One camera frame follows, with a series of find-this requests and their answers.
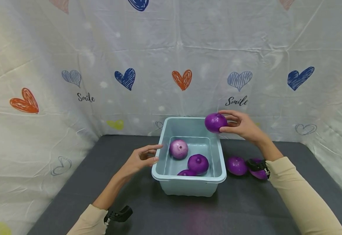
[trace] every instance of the black strap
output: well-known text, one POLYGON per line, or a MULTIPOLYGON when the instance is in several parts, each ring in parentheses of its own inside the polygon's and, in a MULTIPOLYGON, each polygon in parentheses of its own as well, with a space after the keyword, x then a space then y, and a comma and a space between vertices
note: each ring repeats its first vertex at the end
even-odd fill
POLYGON ((269 168, 267 168, 265 159, 261 160, 258 163, 256 163, 253 159, 248 159, 246 161, 246 164, 250 168, 251 171, 262 171, 262 170, 264 170, 267 178, 270 177, 270 171, 269 171, 269 168))
POLYGON ((133 214, 132 208, 125 206, 120 212, 114 212, 108 209, 106 217, 104 217, 104 222, 106 223, 108 219, 116 222, 125 222, 133 214))

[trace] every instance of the purple vegetable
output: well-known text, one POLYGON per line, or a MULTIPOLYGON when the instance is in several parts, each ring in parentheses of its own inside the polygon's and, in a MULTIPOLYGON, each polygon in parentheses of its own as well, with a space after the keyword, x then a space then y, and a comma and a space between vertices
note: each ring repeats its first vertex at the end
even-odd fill
POLYGON ((205 118, 206 129, 212 133, 221 133, 219 129, 222 126, 228 126, 226 118, 219 113, 212 113, 205 118))
POLYGON ((242 176, 248 171, 245 161, 240 157, 230 157, 226 161, 227 170, 237 176, 242 176))
POLYGON ((181 139, 174 140, 170 144, 170 154, 174 158, 184 159, 188 155, 188 145, 181 139))
MULTIPOLYGON (((261 159, 259 158, 252 158, 252 160, 255 162, 255 163, 259 163, 261 161, 261 159)), ((249 169, 249 172, 255 177, 255 178, 258 178, 260 180, 267 180, 267 176, 266 176, 266 173, 265 173, 265 170, 260 170, 260 171, 251 171, 249 169)))
POLYGON ((182 170, 177 175, 178 176, 197 176, 197 174, 191 170, 182 170))
POLYGON ((209 168, 209 161, 201 154, 195 154, 188 159, 188 169, 194 171, 197 175, 206 173, 209 168))

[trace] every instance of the red heart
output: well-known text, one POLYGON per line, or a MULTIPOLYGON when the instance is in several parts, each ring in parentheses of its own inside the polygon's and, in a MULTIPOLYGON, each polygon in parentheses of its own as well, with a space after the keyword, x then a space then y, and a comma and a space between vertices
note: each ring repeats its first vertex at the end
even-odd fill
POLYGON ((192 81, 192 71, 190 69, 186 70, 183 74, 183 77, 181 77, 178 71, 173 71, 172 77, 181 90, 185 91, 192 81))
POLYGON ((27 88, 22 88, 22 97, 23 99, 10 99, 9 103, 13 108, 22 112, 37 114, 39 112, 38 104, 31 91, 27 88))

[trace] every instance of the light blue plastic bin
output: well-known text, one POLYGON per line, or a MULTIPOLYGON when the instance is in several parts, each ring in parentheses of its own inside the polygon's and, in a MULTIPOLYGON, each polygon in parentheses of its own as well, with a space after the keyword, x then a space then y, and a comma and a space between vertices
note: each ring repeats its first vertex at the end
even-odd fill
POLYGON ((159 157, 153 165, 151 175, 160 182, 167 195, 212 196, 222 183, 227 172, 223 159, 222 146, 217 134, 205 127, 203 117, 169 117, 164 122, 159 144, 163 148, 156 151, 159 157), (169 145, 175 139, 182 139, 188 144, 188 156, 178 160, 169 153, 169 145), (187 169, 191 155, 202 154, 209 161, 209 169, 203 176, 178 176, 187 169))

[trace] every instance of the gray mat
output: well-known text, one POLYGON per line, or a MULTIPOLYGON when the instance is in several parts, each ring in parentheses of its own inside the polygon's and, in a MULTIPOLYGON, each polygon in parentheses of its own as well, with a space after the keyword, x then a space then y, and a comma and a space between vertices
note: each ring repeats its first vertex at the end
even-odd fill
MULTIPOLYGON (((132 151, 158 141, 147 136, 102 136, 28 234, 65 235, 132 151)), ((342 191, 309 149, 299 143, 275 144, 342 224, 342 191)), ((261 156, 246 141, 222 140, 222 148, 225 158, 261 156)), ((125 223, 111 222, 106 234, 300 234, 270 182, 250 175, 228 173, 211 198, 167 196, 152 178, 151 168, 146 168, 122 189, 113 208, 121 210, 125 205, 133 209, 133 215, 125 223)))

